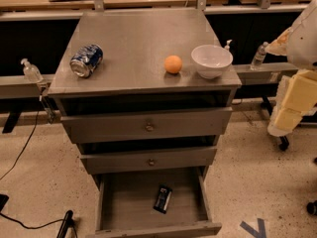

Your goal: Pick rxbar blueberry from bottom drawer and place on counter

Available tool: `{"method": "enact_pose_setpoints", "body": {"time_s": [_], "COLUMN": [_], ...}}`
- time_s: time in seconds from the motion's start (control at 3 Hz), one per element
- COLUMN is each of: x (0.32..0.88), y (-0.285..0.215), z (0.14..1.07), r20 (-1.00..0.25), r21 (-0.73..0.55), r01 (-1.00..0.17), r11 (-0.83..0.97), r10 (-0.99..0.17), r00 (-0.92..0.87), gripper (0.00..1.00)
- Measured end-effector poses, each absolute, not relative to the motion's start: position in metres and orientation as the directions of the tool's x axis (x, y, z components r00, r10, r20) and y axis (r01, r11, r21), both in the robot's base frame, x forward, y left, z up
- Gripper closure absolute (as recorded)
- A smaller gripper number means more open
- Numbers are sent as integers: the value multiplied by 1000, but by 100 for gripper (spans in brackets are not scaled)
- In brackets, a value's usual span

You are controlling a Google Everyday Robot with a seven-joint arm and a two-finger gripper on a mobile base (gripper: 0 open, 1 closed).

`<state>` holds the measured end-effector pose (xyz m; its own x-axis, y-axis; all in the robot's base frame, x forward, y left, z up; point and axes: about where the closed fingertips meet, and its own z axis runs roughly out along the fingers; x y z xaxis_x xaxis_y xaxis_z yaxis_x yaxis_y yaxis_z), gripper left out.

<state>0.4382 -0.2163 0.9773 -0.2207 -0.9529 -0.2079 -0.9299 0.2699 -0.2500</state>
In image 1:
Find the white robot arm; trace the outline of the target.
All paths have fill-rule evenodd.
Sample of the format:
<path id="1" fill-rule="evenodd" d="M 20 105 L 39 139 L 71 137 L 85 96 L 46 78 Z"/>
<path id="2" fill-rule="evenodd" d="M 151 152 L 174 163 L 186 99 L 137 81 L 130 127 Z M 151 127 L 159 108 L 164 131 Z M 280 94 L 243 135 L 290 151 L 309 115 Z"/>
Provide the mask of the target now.
<path id="1" fill-rule="evenodd" d="M 317 0 L 312 0 L 299 17 L 265 51 L 285 56 L 298 68 L 284 76 L 277 89 L 276 105 L 267 131 L 276 137 L 291 133 L 317 104 Z"/>

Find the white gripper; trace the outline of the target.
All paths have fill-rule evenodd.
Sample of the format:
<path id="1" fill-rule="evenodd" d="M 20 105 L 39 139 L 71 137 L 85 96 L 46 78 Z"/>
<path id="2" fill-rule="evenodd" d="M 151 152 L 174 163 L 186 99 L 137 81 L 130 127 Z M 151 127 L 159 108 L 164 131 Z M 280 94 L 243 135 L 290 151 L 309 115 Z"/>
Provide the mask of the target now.
<path id="1" fill-rule="evenodd" d="M 292 131 L 317 104 L 316 49 L 316 30 L 293 27 L 266 47 L 269 54 L 286 56 L 288 62 L 299 67 L 292 77 L 283 76 L 277 88 L 273 124 L 280 130 Z"/>

